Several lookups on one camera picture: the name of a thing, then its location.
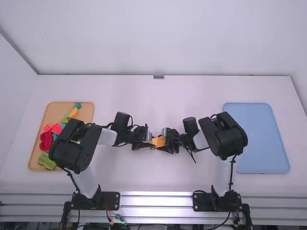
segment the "white table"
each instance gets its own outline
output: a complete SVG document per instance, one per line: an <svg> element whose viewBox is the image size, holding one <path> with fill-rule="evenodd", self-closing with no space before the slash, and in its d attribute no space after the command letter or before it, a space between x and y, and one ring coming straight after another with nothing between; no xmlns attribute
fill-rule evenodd
<svg viewBox="0 0 307 230"><path fill-rule="evenodd" d="M52 101L91 101L93 122L117 111L183 132L182 119L222 111L226 102L266 102L273 109L291 170L288 174L236 174L236 189L251 206L254 224L307 224L307 118L288 76L39 76L0 174L0 221L59 221L74 187L63 172L31 172L27 163L45 107ZM209 191L216 158L206 150L179 154L97 147L91 167L102 190L120 191L119 213L129 223L221 223L226 213L195 213L191 193ZM70 221L76 221L72 211ZM104 211L82 211L81 222L107 222Z"/></svg>

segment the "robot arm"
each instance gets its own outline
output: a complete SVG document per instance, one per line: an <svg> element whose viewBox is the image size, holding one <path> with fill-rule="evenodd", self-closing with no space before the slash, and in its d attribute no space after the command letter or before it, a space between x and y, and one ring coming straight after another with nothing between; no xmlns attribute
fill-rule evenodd
<svg viewBox="0 0 307 230"><path fill-rule="evenodd" d="M231 205L242 205L240 195L231 189L231 185L234 181L232 172L235 158L243 153L243 148L248 144L245 131L227 112L200 119L200 130L194 117L185 118L183 124L186 132L184 134L179 134L175 129L163 128L161 135L165 144L157 149L178 153L179 147L184 147L193 157L192 151L198 152L210 148L219 158L217 178L212 186L212 192L204 194L202 210L233 211ZM119 208L120 194L102 192L100 185L94 180L90 162L97 145L120 147L131 144L132 150L138 150L155 147L151 143L152 138L147 124L134 125L132 117L121 112L118 112L114 122L107 126L85 124L83 121L71 119L53 143L49 158L68 173L76 187L71 200L73 209L118 210ZM194 211L201 211L194 204L196 202L199 200L193 198Z"/></svg>

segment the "blue tray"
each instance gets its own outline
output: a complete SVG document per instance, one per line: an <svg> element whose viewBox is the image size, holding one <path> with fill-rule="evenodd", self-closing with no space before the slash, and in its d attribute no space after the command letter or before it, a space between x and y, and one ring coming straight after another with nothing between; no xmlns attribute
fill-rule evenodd
<svg viewBox="0 0 307 230"><path fill-rule="evenodd" d="M238 159L238 173L288 173L290 165L267 103L226 103L227 111L245 130L248 145Z"/></svg>

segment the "green block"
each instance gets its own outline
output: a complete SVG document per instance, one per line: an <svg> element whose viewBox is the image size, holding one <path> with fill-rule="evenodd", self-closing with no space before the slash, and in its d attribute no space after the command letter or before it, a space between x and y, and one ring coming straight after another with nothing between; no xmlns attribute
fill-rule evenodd
<svg viewBox="0 0 307 230"><path fill-rule="evenodd" d="M66 111L64 117L69 117L70 114L71 114L70 111Z"/></svg>
<svg viewBox="0 0 307 230"><path fill-rule="evenodd" d="M67 118L67 117L64 117L64 118L61 120L61 122L62 122L63 124L67 124L67 123L68 123L68 118Z"/></svg>
<svg viewBox="0 0 307 230"><path fill-rule="evenodd" d="M55 162L49 159L49 154L46 152L42 152L40 157L37 159L37 163L45 166L49 170L54 170L56 167Z"/></svg>
<svg viewBox="0 0 307 230"><path fill-rule="evenodd" d="M77 109L81 109L82 105L80 102L75 102L75 104L73 105L73 107L76 107Z"/></svg>
<svg viewBox="0 0 307 230"><path fill-rule="evenodd" d="M49 169L49 170L54 170L54 168L55 168L56 166L57 166L56 163L55 163L54 161L52 161L52 160L49 159L49 160L46 162L45 168L46 168L46 169Z"/></svg>

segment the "red block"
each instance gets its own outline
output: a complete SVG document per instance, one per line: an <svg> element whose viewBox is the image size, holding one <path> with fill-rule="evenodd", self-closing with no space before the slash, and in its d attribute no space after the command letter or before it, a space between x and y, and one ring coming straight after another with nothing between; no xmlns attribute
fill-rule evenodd
<svg viewBox="0 0 307 230"><path fill-rule="evenodd" d="M61 126L59 125L59 123L56 123L53 127L52 127L52 131L55 133L55 134L60 134L62 132L62 128Z"/></svg>
<svg viewBox="0 0 307 230"><path fill-rule="evenodd" d="M52 132L48 131L45 133L42 133L39 138L41 139L41 143L39 144L39 148L42 151L48 151L51 148L52 145Z"/></svg>

